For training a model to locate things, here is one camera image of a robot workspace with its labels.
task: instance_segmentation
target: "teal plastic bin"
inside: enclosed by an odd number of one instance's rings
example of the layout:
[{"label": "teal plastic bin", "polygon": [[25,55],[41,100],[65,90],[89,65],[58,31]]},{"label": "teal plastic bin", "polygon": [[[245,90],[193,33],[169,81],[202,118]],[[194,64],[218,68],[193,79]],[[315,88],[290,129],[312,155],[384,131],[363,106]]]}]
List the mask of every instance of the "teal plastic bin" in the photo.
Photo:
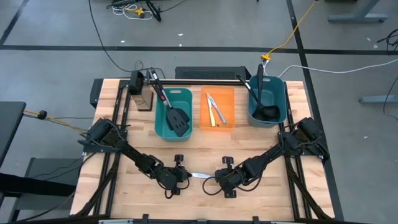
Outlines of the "teal plastic bin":
[{"label": "teal plastic bin", "polygon": [[[277,77],[264,76],[262,84],[261,103],[264,106],[277,105],[280,109],[279,119],[272,119],[269,121],[260,121],[253,118],[252,114],[256,110],[257,102],[253,96],[248,94],[248,121],[251,126],[260,128],[271,128],[286,119],[286,93],[284,82]],[[257,75],[249,80],[249,85],[253,89],[256,96],[258,96],[258,81]]]},{"label": "teal plastic bin", "polygon": [[162,101],[156,101],[155,111],[155,133],[165,141],[186,141],[192,134],[192,92],[186,88],[165,88],[164,89],[170,103],[174,108],[183,109],[189,117],[189,129],[182,136],[178,137],[174,131],[170,130],[166,122],[167,108]]}]

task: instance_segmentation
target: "black ladle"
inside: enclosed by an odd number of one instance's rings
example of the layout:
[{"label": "black ladle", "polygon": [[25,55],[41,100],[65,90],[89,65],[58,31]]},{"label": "black ladle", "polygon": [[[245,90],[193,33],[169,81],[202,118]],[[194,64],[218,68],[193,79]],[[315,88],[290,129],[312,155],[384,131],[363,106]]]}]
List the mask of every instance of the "black ladle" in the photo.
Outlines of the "black ladle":
[{"label": "black ladle", "polygon": [[259,64],[257,69],[257,78],[258,78],[258,96],[254,93],[253,89],[250,87],[248,83],[239,75],[236,77],[244,84],[244,86],[248,89],[250,94],[253,96],[254,100],[257,102],[256,110],[253,112],[252,116],[255,119],[260,121],[269,121],[270,119],[278,119],[280,117],[280,110],[279,107],[276,105],[272,106],[264,106],[261,103],[261,92],[262,92],[262,79],[263,79],[263,69],[262,64]]}]

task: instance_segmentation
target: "butcher block table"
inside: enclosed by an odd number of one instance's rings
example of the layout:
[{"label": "butcher block table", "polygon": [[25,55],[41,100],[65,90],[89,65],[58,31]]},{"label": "butcher block table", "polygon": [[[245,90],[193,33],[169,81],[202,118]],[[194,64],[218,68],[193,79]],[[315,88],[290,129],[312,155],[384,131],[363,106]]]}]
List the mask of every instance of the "butcher block table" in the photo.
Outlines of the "butcher block table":
[{"label": "butcher block table", "polygon": [[[95,111],[95,122],[98,118],[111,119],[119,79],[104,79],[98,105]],[[175,165],[174,155],[183,154],[182,164],[188,172],[214,175],[215,170],[226,167],[221,158],[234,157],[239,164],[248,157],[261,155],[277,144],[279,128],[255,128],[247,121],[248,91],[243,86],[234,86],[235,128],[233,131],[202,131],[199,128],[201,85],[178,85],[193,93],[193,132],[186,142],[165,142],[155,134],[155,106],[151,112],[138,112],[133,100],[129,105],[127,140],[139,152],[154,155],[164,162],[165,166]],[[307,97],[302,82],[287,82],[290,105],[294,122],[310,117]],[[127,89],[123,91],[121,105],[124,105]],[[118,112],[118,124],[123,113],[121,106]],[[325,171],[321,160],[315,156],[302,156],[303,173],[308,191],[321,206],[324,212],[334,217],[330,193],[326,184]],[[71,214],[78,212],[93,195],[98,186],[103,153],[97,153],[88,160],[80,171]],[[243,192],[237,189],[236,198],[224,198],[221,192],[208,196],[202,191],[204,179],[190,178],[190,186],[168,200],[164,190],[155,180],[151,180],[138,171],[134,162],[126,156],[120,160],[111,218],[138,218],[149,214],[150,219],[173,220],[294,220],[292,202],[284,157],[271,162],[263,173],[263,178],[256,190]],[[206,183],[206,191],[216,192],[220,186],[214,181]],[[296,188],[300,216],[304,217],[302,196]],[[103,194],[100,213],[104,213],[108,190]]]}]

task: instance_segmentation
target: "orange tray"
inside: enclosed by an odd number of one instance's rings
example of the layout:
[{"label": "orange tray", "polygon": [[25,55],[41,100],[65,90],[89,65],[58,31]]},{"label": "orange tray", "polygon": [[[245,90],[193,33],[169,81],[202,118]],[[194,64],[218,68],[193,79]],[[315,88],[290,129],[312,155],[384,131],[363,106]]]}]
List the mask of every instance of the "orange tray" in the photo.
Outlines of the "orange tray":
[{"label": "orange tray", "polygon": [[[210,112],[206,93],[209,93],[223,114],[226,124],[223,124],[217,110],[212,107],[216,126],[211,127]],[[232,131],[235,128],[234,88],[225,86],[203,86],[200,93],[199,127],[205,131]]]}]

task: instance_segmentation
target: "concrete floor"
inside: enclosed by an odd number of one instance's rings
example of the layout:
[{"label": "concrete floor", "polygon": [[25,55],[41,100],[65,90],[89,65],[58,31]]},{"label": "concrete floor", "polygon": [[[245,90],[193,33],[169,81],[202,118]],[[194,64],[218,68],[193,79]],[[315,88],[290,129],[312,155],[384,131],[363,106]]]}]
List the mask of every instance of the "concrete floor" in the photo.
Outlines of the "concrete floor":
[{"label": "concrete floor", "polygon": [[[0,33],[22,0],[0,0]],[[159,1],[166,8],[179,0]],[[306,49],[384,50],[376,41],[396,29],[398,3],[381,1],[374,12],[389,13],[383,24],[331,24],[327,15],[354,11],[365,0],[351,3],[319,1],[300,27]],[[298,18],[311,1],[293,0]],[[108,0],[92,0],[93,14],[108,46],[275,47],[292,31],[286,2],[260,0],[187,0],[163,21],[131,21],[106,10]],[[99,46],[88,10],[81,0],[30,0],[6,40],[6,45]],[[296,49],[293,38],[286,48]],[[255,73],[259,52],[110,52],[124,69],[136,60],[160,67],[167,78],[176,66],[247,66]],[[310,67],[350,70],[384,63],[397,56],[310,55]],[[300,65],[298,54],[272,55],[269,75]],[[398,123],[382,113],[382,105],[361,105],[364,95],[385,95],[397,76],[398,63],[356,73],[311,72],[335,172],[345,220],[395,223],[398,206]],[[89,93],[94,78],[126,77],[102,51],[0,50],[0,100],[21,100],[27,109],[47,110],[53,116],[93,116]],[[303,80],[293,68],[284,80]],[[398,94],[398,86],[392,93]],[[398,108],[389,105],[390,114]],[[87,128],[90,120],[71,121]],[[0,171],[24,175],[31,157],[78,158],[82,147],[71,130],[24,118]],[[7,221],[7,199],[0,222]],[[29,217],[27,212],[21,217]],[[53,213],[49,217],[67,214]]]}]

